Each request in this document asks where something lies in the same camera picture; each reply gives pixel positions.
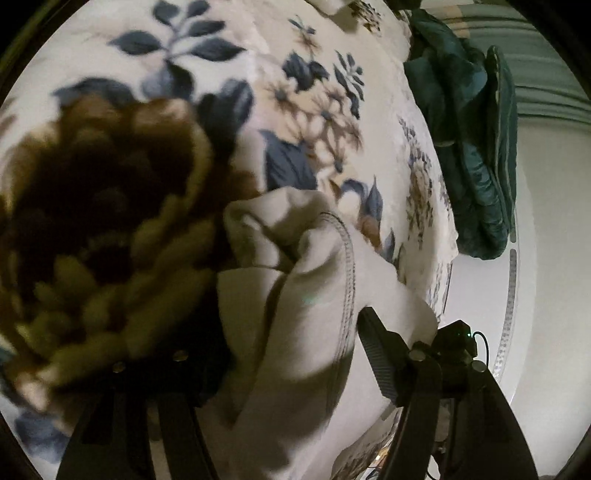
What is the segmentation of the beige small garment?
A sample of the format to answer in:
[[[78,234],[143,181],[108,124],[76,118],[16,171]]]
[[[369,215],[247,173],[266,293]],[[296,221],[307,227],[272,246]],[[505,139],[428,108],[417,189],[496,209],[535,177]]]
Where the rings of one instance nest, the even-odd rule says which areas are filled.
[[[396,268],[317,191],[236,201],[223,223],[238,264],[217,277],[236,367],[198,413],[222,479],[353,479],[391,440],[400,412],[356,334],[367,306],[407,343],[438,323]]]

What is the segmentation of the dark green quilted jacket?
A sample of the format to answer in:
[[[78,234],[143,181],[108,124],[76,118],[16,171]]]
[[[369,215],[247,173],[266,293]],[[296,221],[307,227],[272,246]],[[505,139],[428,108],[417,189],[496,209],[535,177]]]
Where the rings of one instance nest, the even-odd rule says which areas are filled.
[[[493,260],[515,228],[517,95],[501,49],[482,51],[423,9],[404,64],[451,201],[458,248]]]

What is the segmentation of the floral fleece blanket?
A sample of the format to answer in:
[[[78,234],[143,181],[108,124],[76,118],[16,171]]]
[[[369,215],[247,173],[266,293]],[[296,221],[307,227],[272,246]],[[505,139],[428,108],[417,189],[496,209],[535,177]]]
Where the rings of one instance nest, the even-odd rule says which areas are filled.
[[[90,1],[1,110],[1,420],[37,479],[129,363],[235,371],[229,204],[317,191],[438,321],[457,256],[442,168],[386,3]]]

